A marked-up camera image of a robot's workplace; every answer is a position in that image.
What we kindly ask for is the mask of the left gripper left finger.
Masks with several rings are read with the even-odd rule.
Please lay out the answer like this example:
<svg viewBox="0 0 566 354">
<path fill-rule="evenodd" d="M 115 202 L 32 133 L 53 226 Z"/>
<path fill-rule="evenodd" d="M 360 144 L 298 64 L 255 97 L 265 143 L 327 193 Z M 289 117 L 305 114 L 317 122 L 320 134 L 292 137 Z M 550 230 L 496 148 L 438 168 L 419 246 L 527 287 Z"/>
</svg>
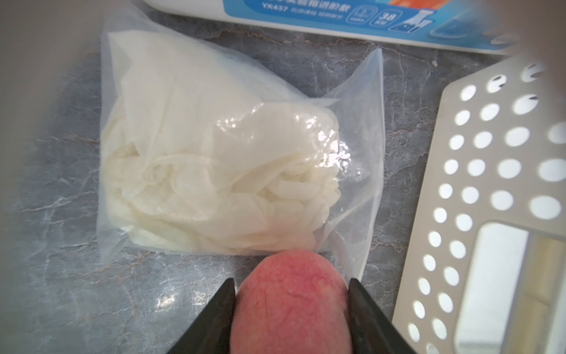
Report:
<svg viewBox="0 0 566 354">
<path fill-rule="evenodd" d="M 235 281 L 228 278 L 167 354 L 230 353 L 236 299 Z"/>
</svg>

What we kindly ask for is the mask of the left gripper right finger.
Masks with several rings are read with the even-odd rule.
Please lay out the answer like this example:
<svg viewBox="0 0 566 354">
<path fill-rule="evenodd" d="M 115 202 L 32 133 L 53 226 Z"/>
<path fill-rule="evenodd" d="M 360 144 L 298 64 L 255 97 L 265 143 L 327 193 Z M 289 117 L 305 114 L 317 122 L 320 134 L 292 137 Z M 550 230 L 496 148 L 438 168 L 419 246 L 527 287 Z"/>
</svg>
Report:
<svg viewBox="0 0 566 354">
<path fill-rule="evenodd" d="M 361 282 L 349 280 L 349 331 L 355 354 L 416 354 Z"/>
</svg>

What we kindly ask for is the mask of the white perforated plastic basket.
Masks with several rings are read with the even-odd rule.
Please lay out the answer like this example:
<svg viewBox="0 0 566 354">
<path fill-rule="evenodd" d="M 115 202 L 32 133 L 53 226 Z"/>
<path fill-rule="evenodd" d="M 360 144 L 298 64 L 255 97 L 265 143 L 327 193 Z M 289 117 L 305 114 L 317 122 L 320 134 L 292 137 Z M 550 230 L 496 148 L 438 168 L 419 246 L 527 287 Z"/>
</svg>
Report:
<svg viewBox="0 0 566 354">
<path fill-rule="evenodd" d="M 444 90 L 393 323 L 417 353 L 565 351 L 565 96 L 534 56 Z"/>
</svg>

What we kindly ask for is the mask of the pink peach top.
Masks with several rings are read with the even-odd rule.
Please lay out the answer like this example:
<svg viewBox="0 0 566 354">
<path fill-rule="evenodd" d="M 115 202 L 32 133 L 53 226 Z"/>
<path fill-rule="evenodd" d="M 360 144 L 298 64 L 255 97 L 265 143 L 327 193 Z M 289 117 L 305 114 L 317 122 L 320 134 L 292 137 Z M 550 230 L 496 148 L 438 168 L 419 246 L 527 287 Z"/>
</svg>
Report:
<svg viewBox="0 0 566 354">
<path fill-rule="evenodd" d="M 321 255 L 265 258 L 241 284 L 231 353 L 352 353 L 347 284 Z"/>
</svg>

